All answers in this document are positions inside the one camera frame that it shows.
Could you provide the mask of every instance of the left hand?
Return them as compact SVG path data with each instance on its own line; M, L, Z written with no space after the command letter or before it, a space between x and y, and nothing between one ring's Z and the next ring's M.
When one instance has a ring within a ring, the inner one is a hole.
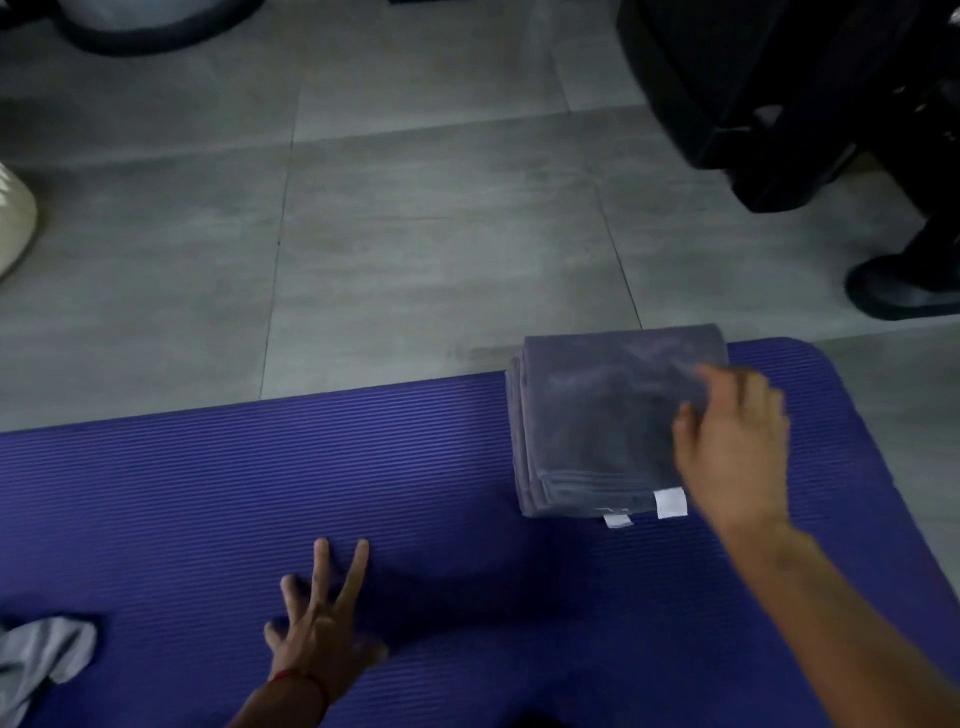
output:
M314 544L309 602L304 602L300 595L296 576L283 577L280 590L290 629L283 637L272 622L264 626L267 645L274 652L271 677L288 669L309 675L324 685L332 704L343 697L364 670L387 658L384 644L360 644L353 634L353 611L369 558L370 544L362 540L353 554L344 588L333 604L326 602L330 584L330 545L326 539Z

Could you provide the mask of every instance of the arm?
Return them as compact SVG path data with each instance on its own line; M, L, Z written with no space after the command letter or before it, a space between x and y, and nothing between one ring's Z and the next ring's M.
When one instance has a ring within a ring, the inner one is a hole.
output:
M326 601L329 550L326 539L314 544L309 603L300 596L295 576L280 581L290 629L284 637L267 622L264 637L274 653L270 679L250 696L228 728L316 728L364 670L386 659L383 644L360 645L353 635L353 610L370 544L357 544L344 588L333 604Z
M834 724L960 725L960 693L790 524L782 392L756 373L702 375L710 404L699 423L681 408L677 467Z

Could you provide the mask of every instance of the forearm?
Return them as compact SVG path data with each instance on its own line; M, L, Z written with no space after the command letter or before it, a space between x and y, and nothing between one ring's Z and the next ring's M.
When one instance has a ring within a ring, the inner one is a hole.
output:
M258 688L228 728L316 728L325 712L316 686L289 678Z
M783 524L724 542L837 728L960 725L955 688L813 538Z

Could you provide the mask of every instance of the white towel tag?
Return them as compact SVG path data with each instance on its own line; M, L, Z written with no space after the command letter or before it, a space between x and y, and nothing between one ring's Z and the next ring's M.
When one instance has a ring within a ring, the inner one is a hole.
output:
M686 494L683 488L667 488L654 491L657 499L657 518L672 519L686 515Z
M607 528L623 528L634 524L626 513L608 513L603 520L607 522Z

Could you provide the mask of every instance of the ribbed mat surface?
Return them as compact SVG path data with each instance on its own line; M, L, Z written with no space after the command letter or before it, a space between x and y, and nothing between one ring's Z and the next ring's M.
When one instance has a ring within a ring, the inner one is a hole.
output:
M960 679L956 599L828 362L731 357L786 391L796 522ZM699 517L519 515L501 374L0 436L0 612L104 624L30 724L224 725L320 535L341 565L371 539L362 620L395 649L325 725L827 725Z

